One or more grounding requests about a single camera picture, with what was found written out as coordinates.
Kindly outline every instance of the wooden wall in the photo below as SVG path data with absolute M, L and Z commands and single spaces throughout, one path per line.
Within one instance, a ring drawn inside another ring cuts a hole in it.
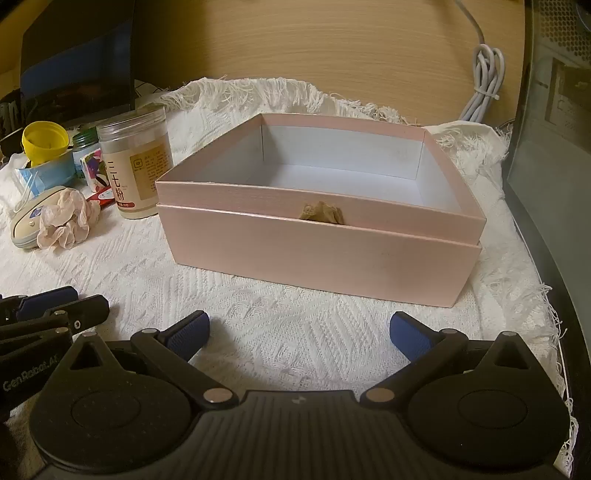
M 0 73 L 18 65 L 22 32 L 49 2 L 24 0 L 0 23 Z M 465 3 L 508 63 L 486 118 L 498 124 L 515 115 L 523 0 Z M 453 0 L 136 0 L 133 57 L 135 77 L 157 86 L 282 76 L 436 124 L 471 97 L 477 42 Z

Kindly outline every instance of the computer monitor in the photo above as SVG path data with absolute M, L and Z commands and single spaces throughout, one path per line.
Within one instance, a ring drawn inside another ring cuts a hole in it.
M 53 0 L 22 39 L 24 123 L 69 127 L 134 108 L 134 0 Z
M 504 190 L 550 303 L 580 428 L 572 477 L 591 478 L 591 15 L 526 0 L 524 71 Z

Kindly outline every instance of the fringe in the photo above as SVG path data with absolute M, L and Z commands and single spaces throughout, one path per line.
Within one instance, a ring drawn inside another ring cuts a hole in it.
M 318 115 L 369 118 L 396 124 L 407 124 L 390 107 L 377 107 L 373 103 L 338 98 L 319 91 L 314 85 L 300 80 L 240 79 L 212 80 L 202 78 L 186 84 L 174 92 L 166 92 L 154 103 L 170 111 L 189 111 L 202 106 L 214 111 L 224 108 L 259 112 L 282 111 Z

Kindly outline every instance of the jar label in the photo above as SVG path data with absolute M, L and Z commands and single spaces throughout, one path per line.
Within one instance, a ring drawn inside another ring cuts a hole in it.
M 173 167 L 168 135 L 153 142 L 116 153 L 103 152 L 117 207 L 141 212 L 158 203 L 156 179 Z

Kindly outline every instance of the pink cardboard box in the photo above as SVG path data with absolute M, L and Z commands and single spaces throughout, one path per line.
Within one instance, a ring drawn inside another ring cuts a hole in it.
M 372 120 L 257 115 L 156 182 L 177 263 L 450 307 L 486 219 L 431 135 Z M 338 206 L 346 225 L 299 220 Z

